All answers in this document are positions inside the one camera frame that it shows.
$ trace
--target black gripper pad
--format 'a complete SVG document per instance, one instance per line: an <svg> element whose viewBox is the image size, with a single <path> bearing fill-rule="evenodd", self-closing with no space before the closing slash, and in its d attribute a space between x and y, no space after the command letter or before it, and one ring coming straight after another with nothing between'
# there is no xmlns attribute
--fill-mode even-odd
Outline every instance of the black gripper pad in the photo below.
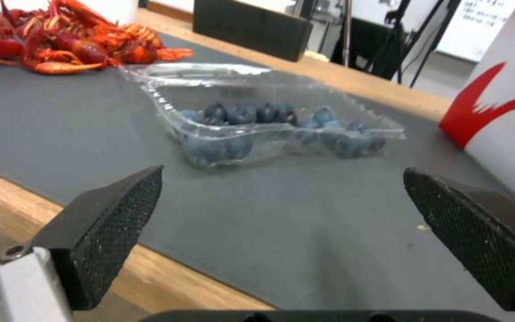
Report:
<svg viewBox="0 0 515 322"><path fill-rule="evenodd" d="M515 310L515 201L418 169L406 169L404 181L435 235L504 310Z"/></svg>
<svg viewBox="0 0 515 322"><path fill-rule="evenodd" d="M162 169L83 192L33 238L51 251L71 309L92 309L108 291L156 206Z"/></svg>
<svg viewBox="0 0 515 322"><path fill-rule="evenodd" d="M141 322L497 322L493 318L456 310L179 310L151 315Z"/></svg>

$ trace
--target whiteboard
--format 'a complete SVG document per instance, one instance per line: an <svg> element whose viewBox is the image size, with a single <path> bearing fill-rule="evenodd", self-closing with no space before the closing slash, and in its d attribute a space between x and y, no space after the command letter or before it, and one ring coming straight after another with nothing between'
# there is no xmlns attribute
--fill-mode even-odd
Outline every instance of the whiteboard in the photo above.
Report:
<svg viewBox="0 0 515 322"><path fill-rule="evenodd" d="M478 63L515 8L515 0L460 0L436 51Z"/></svg>

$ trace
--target floor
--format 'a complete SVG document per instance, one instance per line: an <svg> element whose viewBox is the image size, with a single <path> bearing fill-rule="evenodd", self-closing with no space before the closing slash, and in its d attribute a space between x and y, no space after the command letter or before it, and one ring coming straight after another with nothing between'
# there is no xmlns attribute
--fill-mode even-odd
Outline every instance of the floor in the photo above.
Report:
<svg viewBox="0 0 515 322"><path fill-rule="evenodd" d="M14 245L13 240L0 234L0 254L12 245ZM127 302L114 293L108 292L96 309L75 312L74 317L76 322L136 322L147 315L147 312L141 308Z"/></svg>

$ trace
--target red logo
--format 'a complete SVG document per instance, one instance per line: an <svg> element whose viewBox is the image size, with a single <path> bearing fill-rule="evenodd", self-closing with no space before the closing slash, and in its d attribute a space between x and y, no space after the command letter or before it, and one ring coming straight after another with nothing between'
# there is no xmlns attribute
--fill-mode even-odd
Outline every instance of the red logo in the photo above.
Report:
<svg viewBox="0 0 515 322"><path fill-rule="evenodd" d="M505 63L495 65L466 86L442 118L440 128L460 148L464 149L470 139L488 123L511 110L515 110L515 99L501 105L492 104L487 108L478 109L480 95L504 65Z"/></svg>

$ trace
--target screw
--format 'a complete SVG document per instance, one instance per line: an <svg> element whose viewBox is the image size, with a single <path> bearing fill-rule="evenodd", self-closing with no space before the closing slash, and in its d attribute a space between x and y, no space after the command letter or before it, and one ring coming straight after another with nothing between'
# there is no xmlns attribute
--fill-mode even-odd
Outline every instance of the screw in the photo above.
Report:
<svg viewBox="0 0 515 322"><path fill-rule="evenodd" d="M30 253L33 253L33 248L27 244L9 247L8 250L6 250L5 253L0 257L0 264L4 265L25 255L29 255Z"/></svg>

